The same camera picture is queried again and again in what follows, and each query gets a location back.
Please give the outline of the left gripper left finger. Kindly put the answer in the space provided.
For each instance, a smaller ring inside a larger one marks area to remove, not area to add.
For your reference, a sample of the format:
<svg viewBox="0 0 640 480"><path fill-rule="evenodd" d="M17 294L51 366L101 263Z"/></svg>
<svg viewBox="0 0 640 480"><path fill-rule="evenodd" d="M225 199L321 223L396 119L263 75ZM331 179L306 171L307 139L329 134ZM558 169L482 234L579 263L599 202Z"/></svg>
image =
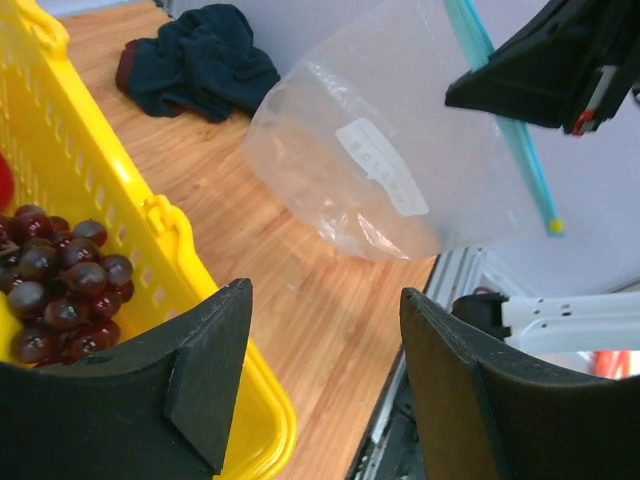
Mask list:
<svg viewBox="0 0 640 480"><path fill-rule="evenodd" d="M222 471L253 287L72 365L1 367L5 479L210 479Z"/></svg>

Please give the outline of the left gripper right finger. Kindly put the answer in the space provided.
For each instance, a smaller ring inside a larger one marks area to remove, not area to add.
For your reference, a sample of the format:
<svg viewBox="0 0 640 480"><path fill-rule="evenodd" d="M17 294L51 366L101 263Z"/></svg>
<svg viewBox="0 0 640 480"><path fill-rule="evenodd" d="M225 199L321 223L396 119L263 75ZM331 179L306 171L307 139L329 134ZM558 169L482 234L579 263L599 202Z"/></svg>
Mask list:
<svg viewBox="0 0 640 480"><path fill-rule="evenodd" d="M637 377L537 359L414 288L400 328L427 478L638 478Z"/></svg>

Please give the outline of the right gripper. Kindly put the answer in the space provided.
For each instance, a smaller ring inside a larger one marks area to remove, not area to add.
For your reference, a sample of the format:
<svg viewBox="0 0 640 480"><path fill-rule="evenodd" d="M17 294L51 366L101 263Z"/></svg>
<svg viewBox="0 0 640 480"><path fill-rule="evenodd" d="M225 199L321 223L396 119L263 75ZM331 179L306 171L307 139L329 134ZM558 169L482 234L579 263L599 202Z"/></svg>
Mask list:
<svg viewBox="0 0 640 480"><path fill-rule="evenodd" d="M637 1L550 1L452 83L445 105L582 136L618 113L638 79Z"/></svg>

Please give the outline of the clear zip top bag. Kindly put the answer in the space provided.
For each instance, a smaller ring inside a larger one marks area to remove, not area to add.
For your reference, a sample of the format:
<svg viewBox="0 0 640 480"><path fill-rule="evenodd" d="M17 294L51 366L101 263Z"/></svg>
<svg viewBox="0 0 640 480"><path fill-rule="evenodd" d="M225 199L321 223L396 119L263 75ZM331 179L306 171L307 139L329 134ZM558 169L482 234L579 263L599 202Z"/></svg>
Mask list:
<svg viewBox="0 0 640 480"><path fill-rule="evenodd" d="M527 127L449 108L493 50L470 1L385 1L310 50L243 142L259 178L343 253L416 260L564 224Z"/></svg>

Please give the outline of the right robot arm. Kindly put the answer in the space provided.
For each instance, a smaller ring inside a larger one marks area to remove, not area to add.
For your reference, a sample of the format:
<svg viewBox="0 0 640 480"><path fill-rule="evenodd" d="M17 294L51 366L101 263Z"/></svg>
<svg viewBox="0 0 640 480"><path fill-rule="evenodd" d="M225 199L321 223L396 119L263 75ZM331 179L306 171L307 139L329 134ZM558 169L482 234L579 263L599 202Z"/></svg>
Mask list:
<svg viewBox="0 0 640 480"><path fill-rule="evenodd" d="M612 119L639 90L639 5L635 1L550 1L501 46L470 1L445 5L470 69L453 82L449 107L494 114L549 234L560 219L529 135L532 125L579 137ZM482 295L476 327L530 354L633 351L635 293L541 298Z"/></svg>

